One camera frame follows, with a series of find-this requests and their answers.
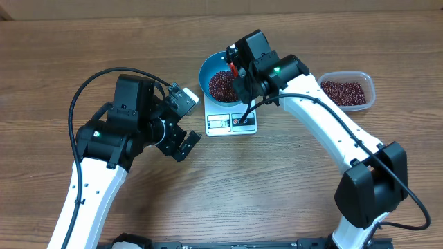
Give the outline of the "red measuring scoop blue handle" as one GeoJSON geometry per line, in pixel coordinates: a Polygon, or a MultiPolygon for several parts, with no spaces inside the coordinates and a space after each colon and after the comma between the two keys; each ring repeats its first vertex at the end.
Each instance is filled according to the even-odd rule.
{"type": "Polygon", "coordinates": [[[239,72],[238,72],[236,66],[232,62],[228,65],[228,67],[229,67],[229,69],[230,69],[230,71],[231,71],[231,73],[233,74],[234,77],[238,77],[239,76],[239,72]]]}

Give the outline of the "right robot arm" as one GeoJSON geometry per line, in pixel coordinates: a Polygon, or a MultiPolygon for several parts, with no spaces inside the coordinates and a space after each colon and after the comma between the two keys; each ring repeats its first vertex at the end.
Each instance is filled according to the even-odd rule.
{"type": "Polygon", "coordinates": [[[334,199],[342,218],[333,248],[369,248],[373,230],[408,196],[407,155],[384,145],[347,116],[295,55],[280,58],[261,30],[226,48],[233,88],[248,104],[261,96],[294,115],[326,149],[342,176],[334,199]]]}

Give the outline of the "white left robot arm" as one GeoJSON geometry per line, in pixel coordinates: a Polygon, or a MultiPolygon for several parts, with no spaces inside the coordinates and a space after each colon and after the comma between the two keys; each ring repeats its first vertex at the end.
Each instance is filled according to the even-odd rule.
{"type": "Polygon", "coordinates": [[[49,248],[95,248],[111,204],[146,147],[181,162],[201,136],[178,125],[198,105],[188,88],[122,74],[114,99],[78,131],[70,130],[74,162],[68,194],[49,248]]]}

